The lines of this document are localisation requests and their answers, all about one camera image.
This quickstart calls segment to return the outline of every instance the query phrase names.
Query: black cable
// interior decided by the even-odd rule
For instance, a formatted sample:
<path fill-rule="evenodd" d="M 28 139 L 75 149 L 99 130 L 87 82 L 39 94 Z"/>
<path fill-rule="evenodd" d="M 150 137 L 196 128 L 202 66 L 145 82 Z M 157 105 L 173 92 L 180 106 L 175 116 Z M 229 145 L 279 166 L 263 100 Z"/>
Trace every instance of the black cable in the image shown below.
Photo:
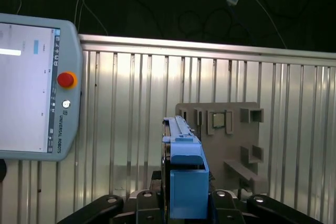
<path fill-rule="evenodd" d="M 220 35 L 216 35 L 216 34 L 213 34 L 213 33 L 210 33 L 208 31 L 206 31 L 206 25 L 207 23 L 209 22 L 209 20 L 211 19 L 211 17 L 216 13 L 216 12 L 219 12 L 219 11 L 224 11 L 228 18 L 229 18 L 229 21 L 230 21 L 230 24 L 229 24 L 229 28 L 227 30 L 227 32 L 225 33 L 224 36 L 220 36 Z M 199 24 L 200 24 L 200 29 L 196 29 L 196 30 L 193 30 L 193 31 L 185 31 L 183 29 L 183 26 L 182 26 L 182 21 L 183 21 L 183 17 L 187 14 L 192 14 L 192 15 L 195 15 L 199 21 Z M 217 39 L 220 39 L 221 41 L 225 40 L 225 38 L 229 35 L 230 33 L 230 30 L 233 26 L 233 19 L 232 19 L 232 16 L 231 16 L 231 13 L 224 7 L 219 7 L 219 8 L 216 8 L 214 10 L 212 10 L 205 18 L 205 21 L 202 22 L 202 19 L 201 17 L 199 16 L 199 14 L 197 14 L 196 12 L 192 11 L 192 10 L 187 10 L 185 12 L 183 12 L 177 19 L 177 27 L 179 29 L 179 31 L 181 33 L 184 34 L 185 38 L 190 38 L 192 36 L 195 36 L 195 35 L 198 35 L 200 34 L 202 39 L 204 39 L 204 37 L 207 35 L 207 36 L 211 36 L 211 37 L 216 37 Z"/>
<path fill-rule="evenodd" d="M 295 16 L 289 16 L 289 15 L 284 15 L 284 14 L 279 14 L 277 12 L 275 12 L 274 10 L 271 9 L 271 7 L 269 6 L 268 2 L 266 0 L 262 0 L 264 5 L 266 6 L 266 8 L 268 9 L 268 11 L 276 17 L 279 18 L 286 18 L 286 19 L 292 19 L 292 20 L 297 20 L 301 17 L 301 15 L 306 11 L 306 9 L 308 8 L 308 5 L 310 4 L 311 0 L 307 0 L 306 3 L 304 4 L 304 6 L 302 7 L 302 9 L 300 10 L 300 12 L 295 15 Z"/>
<path fill-rule="evenodd" d="M 179 29 L 179 31 L 181 33 L 183 33 L 185 36 L 186 34 L 188 34 L 189 32 L 186 32 L 183 27 L 182 27 L 182 21 L 183 21 L 183 17 L 186 15 L 186 14 L 193 14 L 197 17 L 201 27 L 203 27 L 203 23 L 202 23 L 202 20 L 201 20 L 201 17 L 199 16 L 199 14 L 197 14 L 196 12 L 194 12 L 193 10 L 186 10 L 185 12 L 183 12 L 178 18 L 177 18 L 177 28 Z"/>
<path fill-rule="evenodd" d="M 207 17 L 206 17 L 206 19 L 204 21 L 204 24 L 203 24 L 203 33 L 205 33 L 206 25 L 209 22 L 209 20 L 212 17 L 212 15 L 214 15 L 216 12 L 219 12 L 219 11 L 224 11 L 227 14 L 227 16 L 229 17 L 229 20 L 230 20 L 229 28 L 228 28 L 227 32 L 225 33 L 225 36 L 224 36 L 224 37 L 227 37 L 229 35 L 229 33 L 230 33 L 231 28 L 232 28 L 233 19 L 232 19 L 231 13 L 226 8 L 224 8 L 224 7 L 220 7 L 220 8 L 214 9 L 214 10 L 212 10 L 212 12 L 210 12 L 207 15 Z"/>
<path fill-rule="evenodd" d="M 140 1 L 140 0 L 134 0 L 134 1 L 136 1 L 138 4 L 140 4 L 142 7 L 144 7 L 145 9 L 147 9 L 147 11 L 150 13 L 150 15 L 152 16 L 152 18 L 153 18 L 153 20 L 154 20 L 154 22 L 155 22 L 155 24 L 156 24 L 156 27 L 158 28 L 157 30 L 159 31 L 159 33 L 160 33 L 160 36 L 162 37 L 162 38 L 164 38 L 164 36 L 163 36 L 163 32 L 162 32 L 162 30 L 161 30 L 161 28 L 160 28 L 160 25 L 159 25 L 159 22 L 158 22 L 158 20 L 155 18 L 155 15 L 154 15 L 154 12 L 148 7 L 148 5 L 146 5 L 144 2 L 142 2 L 142 1 Z"/>

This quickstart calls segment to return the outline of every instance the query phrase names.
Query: blue plastic part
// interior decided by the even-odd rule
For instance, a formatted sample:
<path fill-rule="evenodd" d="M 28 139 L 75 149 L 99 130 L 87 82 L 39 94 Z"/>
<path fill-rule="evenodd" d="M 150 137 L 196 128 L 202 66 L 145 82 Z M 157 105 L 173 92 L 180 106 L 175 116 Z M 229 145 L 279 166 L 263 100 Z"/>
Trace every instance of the blue plastic part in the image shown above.
<path fill-rule="evenodd" d="M 201 142 L 182 117 L 164 120 L 169 122 L 171 136 L 163 137 L 162 141 L 171 144 L 171 164 L 200 166 L 170 171 L 170 218 L 206 219 L 209 168 Z"/>
<path fill-rule="evenodd" d="M 78 80 L 77 86 L 73 89 L 67 90 L 61 89 L 59 86 L 57 87 L 54 122 L 55 134 L 52 153 L 0 151 L 0 158 L 61 161 L 67 156 L 72 146 L 79 124 L 83 55 L 76 28 L 73 23 L 67 20 L 2 13 L 0 13 L 0 23 L 55 28 L 55 34 L 60 35 L 57 74 L 71 71 L 77 76 Z M 65 109 L 61 105 L 64 100 L 71 101 L 71 106 L 66 110 L 67 113 L 65 113 Z"/>

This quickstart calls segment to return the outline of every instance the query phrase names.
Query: touchscreen display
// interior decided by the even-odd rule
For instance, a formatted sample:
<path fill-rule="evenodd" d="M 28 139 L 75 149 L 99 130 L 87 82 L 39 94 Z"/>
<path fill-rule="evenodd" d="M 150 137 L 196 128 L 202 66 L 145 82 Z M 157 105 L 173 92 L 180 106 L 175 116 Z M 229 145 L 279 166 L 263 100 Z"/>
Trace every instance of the touchscreen display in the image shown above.
<path fill-rule="evenodd" d="M 60 30 L 0 23 L 0 151 L 51 153 Z"/>

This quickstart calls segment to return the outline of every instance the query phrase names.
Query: metal part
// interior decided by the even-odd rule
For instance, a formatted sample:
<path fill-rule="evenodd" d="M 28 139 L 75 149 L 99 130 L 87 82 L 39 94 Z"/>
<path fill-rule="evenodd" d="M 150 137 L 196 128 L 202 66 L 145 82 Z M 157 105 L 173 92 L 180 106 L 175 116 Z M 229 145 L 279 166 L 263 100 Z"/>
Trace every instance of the metal part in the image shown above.
<path fill-rule="evenodd" d="M 57 164 L 6 160 L 1 223 L 54 223 L 105 194 L 125 198 L 148 188 L 161 166 L 162 118 L 174 116 L 180 102 L 198 101 L 264 108 L 258 172 L 269 178 L 269 195 L 281 200 L 283 194 L 288 206 L 334 223 L 335 54 L 93 35 L 80 40 L 76 142 Z"/>
<path fill-rule="evenodd" d="M 136 199 L 130 198 L 124 204 L 122 212 L 104 211 L 106 216 L 111 216 L 112 224 L 135 223 L 184 223 L 185 220 L 164 220 L 162 215 L 162 197 L 155 191 L 144 190 L 137 194 Z M 72 223 L 77 224 L 104 224 L 106 218 L 92 218 L 81 222 L 83 211 L 72 218 Z M 321 224 L 320 222 L 276 201 L 265 195 L 253 195 L 247 202 L 240 201 L 232 191 L 216 190 L 209 194 L 208 214 L 204 220 L 187 220 L 187 223 L 217 223 L 217 224 Z"/>
<path fill-rule="evenodd" d="M 265 195 L 253 195 L 247 199 L 247 210 L 263 220 L 281 224 L 322 224 L 321 222 L 288 207 Z"/>
<path fill-rule="evenodd" d="M 213 223 L 245 224 L 244 217 L 236 208 L 231 194 L 225 193 L 222 190 L 214 191 L 211 193 L 210 201 Z"/>
<path fill-rule="evenodd" d="M 105 195 L 74 212 L 57 224 L 86 224 L 98 220 L 106 221 L 120 212 L 123 205 L 122 198 L 116 195 Z"/>

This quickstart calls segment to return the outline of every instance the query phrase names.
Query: white button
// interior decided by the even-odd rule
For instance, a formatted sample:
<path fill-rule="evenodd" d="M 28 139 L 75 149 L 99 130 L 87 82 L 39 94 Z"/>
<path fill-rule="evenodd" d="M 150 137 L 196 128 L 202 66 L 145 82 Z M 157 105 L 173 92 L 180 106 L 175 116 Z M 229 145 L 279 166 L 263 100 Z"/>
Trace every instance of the white button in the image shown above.
<path fill-rule="evenodd" d="M 62 106 L 63 108 L 67 109 L 70 107 L 70 101 L 69 100 L 65 100 L 62 102 Z"/>

